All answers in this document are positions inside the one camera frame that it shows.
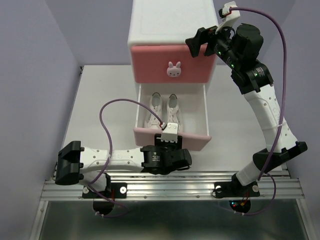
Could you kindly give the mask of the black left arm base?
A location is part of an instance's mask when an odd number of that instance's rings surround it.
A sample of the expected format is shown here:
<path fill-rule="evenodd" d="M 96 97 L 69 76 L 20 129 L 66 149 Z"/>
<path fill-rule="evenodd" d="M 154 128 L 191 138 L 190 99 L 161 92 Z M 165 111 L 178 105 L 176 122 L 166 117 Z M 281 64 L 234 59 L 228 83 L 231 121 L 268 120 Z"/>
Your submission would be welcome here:
<path fill-rule="evenodd" d="M 111 184 L 104 190 L 99 193 L 107 197 L 108 199 L 126 199 L 127 198 L 127 183 L 126 182 L 111 182 Z M 87 187 L 84 187 L 82 190 L 83 199 L 100 199 L 101 197 L 96 194 L 94 191 L 90 190 Z"/>

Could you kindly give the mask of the light pink drawer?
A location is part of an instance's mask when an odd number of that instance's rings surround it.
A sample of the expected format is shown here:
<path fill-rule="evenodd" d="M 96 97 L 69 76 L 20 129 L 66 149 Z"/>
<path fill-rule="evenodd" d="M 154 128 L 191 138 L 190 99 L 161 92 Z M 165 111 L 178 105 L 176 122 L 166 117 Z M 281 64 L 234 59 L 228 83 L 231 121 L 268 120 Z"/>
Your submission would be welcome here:
<path fill-rule="evenodd" d="M 140 84 L 138 87 L 138 101 L 150 106 L 153 95 L 162 103 L 160 118 L 168 121 L 167 105 L 170 96 L 174 94 L 179 103 L 177 113 L 180 118 L 179 135 L 182 136 L 182 147 L 190 151 L 201 151 L 212 137 L 209 133 L 208 111 L 206 101 L 206 86 L 196 83 L 166 83 Z"/>

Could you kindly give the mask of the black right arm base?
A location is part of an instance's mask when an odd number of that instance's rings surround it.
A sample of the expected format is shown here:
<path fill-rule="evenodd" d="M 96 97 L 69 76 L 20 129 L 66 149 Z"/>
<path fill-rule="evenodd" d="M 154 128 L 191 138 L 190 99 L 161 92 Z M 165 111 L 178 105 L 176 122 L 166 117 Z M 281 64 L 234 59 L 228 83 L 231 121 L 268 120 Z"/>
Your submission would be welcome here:
<path fill-rule="evenodd" d="M 243 186 L 237 181 L 220 181 L 214 183 L 211 195 L 216 199 L 259 197 L 260 190 L 256 181 Z"/>

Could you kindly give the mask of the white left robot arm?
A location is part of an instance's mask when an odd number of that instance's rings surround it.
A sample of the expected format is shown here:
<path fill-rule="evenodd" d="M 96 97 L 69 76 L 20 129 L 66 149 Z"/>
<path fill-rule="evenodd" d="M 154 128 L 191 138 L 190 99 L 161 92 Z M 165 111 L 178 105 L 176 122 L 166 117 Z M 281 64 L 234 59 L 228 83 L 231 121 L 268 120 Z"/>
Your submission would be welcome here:
<path fill-rule="evenodd" d="M 156 134 L 153 145 L 112 152 L 84 147 L 75 140 L 59 151 L 54 181 L 60 186 L 81 184 L 106 197 L 111 193 L 107 170 L 168 175 L 188 170 L 191 165 L 191 154 L 182 148 L 181 136 L 177 142 L 164 142 Z"/>

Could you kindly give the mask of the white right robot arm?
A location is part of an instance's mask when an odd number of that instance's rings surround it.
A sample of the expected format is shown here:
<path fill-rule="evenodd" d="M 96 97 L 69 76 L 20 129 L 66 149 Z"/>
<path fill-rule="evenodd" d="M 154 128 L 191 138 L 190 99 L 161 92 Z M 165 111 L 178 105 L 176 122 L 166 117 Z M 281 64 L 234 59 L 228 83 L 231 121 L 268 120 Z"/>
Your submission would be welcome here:
<path fill-rule="evenodd" d="M 192 57 L 197 57 L 206 44 L 206 57 L 215 54 L 230 67 L 231 78 L 251 106 L 265 139 L 265 149 L 255 153 L 252 161 L 233 176 L 230 189 L 235 195 L 246 192 L 260 173 L 268 173 L 308 149 L 290 130 L 281 113 L 271 73 L 257 59 L 263 42 L 260 30 L 245 23 L 237 29 L 201 27 L 194 37 L 185 40 Z"/>

